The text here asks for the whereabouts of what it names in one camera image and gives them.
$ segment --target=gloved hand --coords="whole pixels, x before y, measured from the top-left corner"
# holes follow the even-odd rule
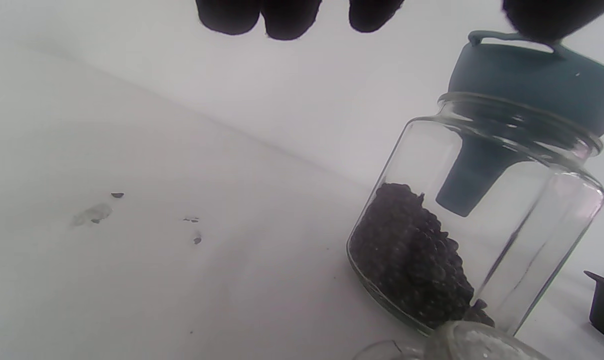
[[[199,19],[211,30],[229,35],[244,34],[256,25],[261,13],[268,36],[278,40],[302,36],[315,22],[320,2],[196,0]],[[402,2],[404,0],[350,0],[348,20],[359,32],[375,32],[393,17]],[[603,14],[604,0],[503,0],[503,10],[520,34],[533,41],[551,44]]]

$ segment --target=coffee bean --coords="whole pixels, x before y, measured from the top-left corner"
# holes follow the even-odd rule
[[[482,310],[484,301],[471,308],[475,289],[464,274],[459,244],[423,208],[424,198],[406,184],[378,187],[348,242],[354,265],[391,303],[429,328],[466,317],[494,326]]]

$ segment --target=jar rim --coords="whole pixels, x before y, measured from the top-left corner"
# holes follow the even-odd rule
[[[505,335],[500,330],[496,330],[496,328],[492,328],[491,326],[487,326],[482,323],[471,321],[451,321],[442,325],[439,331],[436,332],[435,336],[443,337],[443,340],[445,339],[444,341],[447,345],[447,352],[451,360],[462,360],[464,353],[462,348],[464,347],[465,340],[462,339],[461,336],[473,332],[498,340],[499,342],[503,343],[503,346],[522,351],[528,356],[535,356],[536,360],[549,360],[548,357],[533,347],[528,346],[528,344],[517,340],[515,337]]]
[[[604,149],[604,142],[602,139],[596,134],[590,132],[586,128],[581,125],[574,123],[573,121],[555,114],[550,111],[538,109],[537,107],[532,107],[530,105],[521,104],[518,102],[514,102],[511,100],[507,100],[506,98],[500,98],[496,96],[488,96],[480,93],[472,93],[472,92],[464,92],[464,91],[451,91],[442,94],[438,99],[437,103],[443,105],[444,103],[451,103],[455,101],[475,101],[478,103],[482,102],[492,102],[492,103],[502,103],[506,105],[510,105],[512,107],[520,107],[525,109],[528,112],[533,112],[535,114],[539,114],[540,116],[553,119],[557,121],[556,125],[560,125],[565,127],[576,134],[582,139],[590,148],[593,148],[594,155],[599,155]]]

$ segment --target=jar neck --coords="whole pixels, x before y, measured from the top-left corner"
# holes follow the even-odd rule
[[[526,105],[473,93],[446,93],[439,116],[547,162],[582,165],[602,151],[599,137],[571,121]]]

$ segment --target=white surface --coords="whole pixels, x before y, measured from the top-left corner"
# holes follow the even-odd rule
[[[428,3],[402,22],[407,34],[430,28],[417,14],[441,14]],[[433,112],[466,32],[499,27],[465,23],[439,43],[452,29],[420,42],[325,20],[282,44],[260,30],[206,32],[190,1],[2,4],[2,37],[24,35],[367,184],[407,118]],[[455,9],[447,24],[465,19],[466,7],[439,4]],[[322,11],[346,19],[343,4]],[[590,168],[604,183],[604,155]],[[348,359],[412,338],[346,265],[367,195],[123,80],[0,44],[0,359]],[[108,219],[71,227],[104,202]],[[184,216],[201,218],[200,244]],[[551,358],[604,360],[604,339],[586,325],[586,267],[604,271],[604,210],[520,334]]]
[[[406,0],[374,34],[325,0],[301,39],[229,37],[194,0],[0,0],[0,38],[86,63],[370,187],[405,122],[433,114],[469,31],[500,0]],[[565,43],[604,63],[604,16]],[[588,162],[604,184],[604,153]],[[604,275],[604,209],[567,264]]]
[[[126,82],[0,44],[0,359],[348,359],[403,337],[347,265],[366,196]],[[100,203],[108,218],[72,226]]]

